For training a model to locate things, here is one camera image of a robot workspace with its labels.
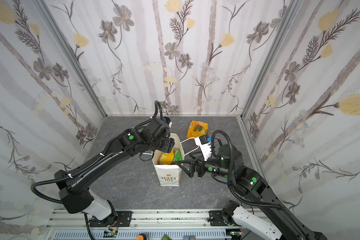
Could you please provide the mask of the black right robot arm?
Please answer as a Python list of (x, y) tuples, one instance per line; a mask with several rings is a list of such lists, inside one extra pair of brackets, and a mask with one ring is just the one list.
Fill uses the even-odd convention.
[(201, 157), (178, 161), (177, 165), (192, 178), (227, 179), (225, 185), (236, 201), (229, 201), (222, 209), (225, 225), (238, 225), (264, 240), (325, 240), (324, 233), (315, 232), (303, 224), (276, 196), (272, 188), (257, 171), (243, 164), (242, 154), (233, 145), (227, 133), (216, 130), (211, 141), (207, 161)]

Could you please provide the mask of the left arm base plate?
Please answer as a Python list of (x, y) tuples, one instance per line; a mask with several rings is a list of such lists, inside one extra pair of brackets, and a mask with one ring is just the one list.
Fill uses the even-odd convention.
[(116, 211), (115, 213), (111, 213), (104, 220), (98, 220), (95, 217), (89, 219), (90, 227), (129, 227), (132, 220), (132, 211)]

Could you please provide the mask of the yellow mango gummy bag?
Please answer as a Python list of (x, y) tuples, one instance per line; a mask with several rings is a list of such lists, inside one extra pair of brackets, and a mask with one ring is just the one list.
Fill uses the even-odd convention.
[(209, 125), (201, 121), (192, 121), (189, 125), (187, 138), (197, 138), (208, 133)]

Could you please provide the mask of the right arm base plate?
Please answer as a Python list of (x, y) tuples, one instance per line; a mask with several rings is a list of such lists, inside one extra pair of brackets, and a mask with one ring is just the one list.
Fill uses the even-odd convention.
[(222, 210), (211, 210), (209, 211), (209, 219), (211, 227), (228, 227), (234, 226), (235, 223), (227, 219), (227, 215)]

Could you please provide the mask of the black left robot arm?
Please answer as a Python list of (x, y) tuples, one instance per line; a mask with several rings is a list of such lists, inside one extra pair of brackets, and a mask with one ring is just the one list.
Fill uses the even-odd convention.
[(58, 171), (52, 180), (36, 182), (31, 191), (49, 202), (62, 204), (70, 214), (84, 213), (98, 221), (116, 218), (109, 201), (99, 198), (90, 185), (114, 166), (147, 151), (170, 153), (175, 145), (170, 137), (171, 120), (164, 117), (159, 101), (154, 115), (134, 128), (112, 138), (95, 157), (70, 171)]

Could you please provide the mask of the large yellow snack bag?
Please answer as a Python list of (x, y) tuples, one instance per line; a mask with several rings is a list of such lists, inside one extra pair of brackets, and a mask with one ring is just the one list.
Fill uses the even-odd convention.
[(170, 153), (163, 153), (158, 160), (158, 165), (171, 165), (174, 160), (174, 149)]

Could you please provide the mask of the green snack bag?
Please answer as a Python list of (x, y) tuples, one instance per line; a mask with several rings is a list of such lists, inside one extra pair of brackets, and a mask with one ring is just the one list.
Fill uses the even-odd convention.
[(182, 161), (182, 160), (183, 160), (183, 157), (182, 157), (181, 150), (180, 149), (175, 150), (172, 164), (176, 164), (177, 162)]

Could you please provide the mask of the white paper bag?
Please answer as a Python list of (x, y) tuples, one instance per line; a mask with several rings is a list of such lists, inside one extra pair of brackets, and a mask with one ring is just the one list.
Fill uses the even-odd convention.
[[(174, 151), (180, 149), (182, 152), (182, 157), (184, 159), (185, 152), (182, 146), (182, 143), (185, 143), (186, 140), (181, 141), (177, 134), (171, 134), (171, 138), (175, 140), (175, 145), (173, 147)], [(181, 181), (182, 169), (176, 164), (171, 165), (158, 165), (159, 157), (163, 152), (155, 150), (151, 153), (145, 153), (145, 155), (151, 155), (151, 161), (154, 165), (159, 183), (161, 187), (178, 187)]]

